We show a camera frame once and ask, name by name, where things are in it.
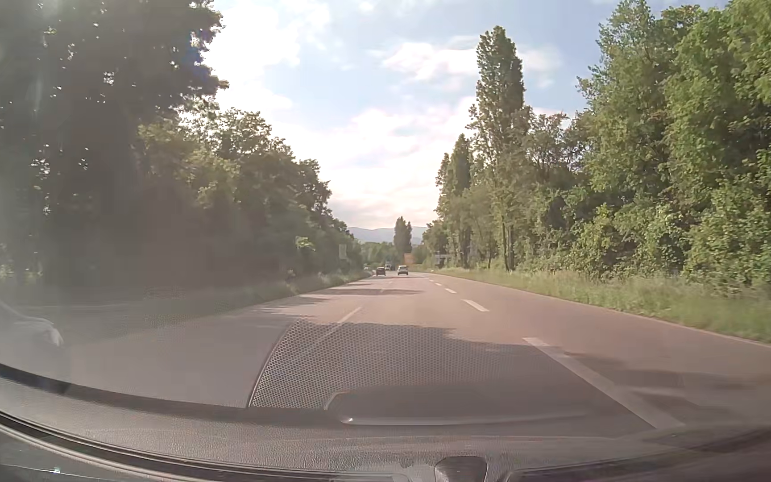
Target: road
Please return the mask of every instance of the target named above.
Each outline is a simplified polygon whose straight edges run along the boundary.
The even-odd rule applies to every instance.
[[[107,321],[84,340],[53,321],[72,382],[167,400],[373,422],[581,420],[601,436],[771,423],[771,346],[438,274],[150,328]]]

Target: sky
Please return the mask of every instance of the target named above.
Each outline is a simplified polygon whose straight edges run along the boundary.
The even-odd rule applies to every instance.
[[[672,0],[654,0],[658,11]],[[704,7],[719,4],[705,0]],[[468,123],[478,37],[507,30],[526,103],[572,115],[614,0],[217,0],[205,63],[223,108],[259,111],[298,159],[317,159],[348,225],[435,219],[439,162]]]

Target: mountain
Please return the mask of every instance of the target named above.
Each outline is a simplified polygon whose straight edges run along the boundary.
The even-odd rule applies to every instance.
[[[393,227],[378,227],[376,229],[365,229],[363,227],[349,228],[350,234],[362,243],[391,243],[394,240],[394,228]],[[427,226],[416,227],[412,226],[412,245],[420,245],[422,243],[422,235],[427,230]]]

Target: grass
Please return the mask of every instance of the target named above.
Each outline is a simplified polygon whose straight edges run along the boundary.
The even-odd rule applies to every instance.
[[[597,280],[567,271],[508,273],[497,269],[444,268],[437,273],[771,344],[771,295],[755,289],[729,296],[676,277]]]

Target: roadside vegetation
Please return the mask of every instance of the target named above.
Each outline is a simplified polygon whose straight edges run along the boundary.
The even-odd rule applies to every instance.
[[[771,0],[624,0],[572,118],[525,103],[502,27],[477,47],[427,266],[771,342]]]
[[[215,103],[220,29],[211,0],[0,0],[0,287],[131,299],[361,269],[317,160]]]
[[[443,268],[437,273],[771,343],[771,290],[729,294],[679,277],[600,280],[573,271]]]

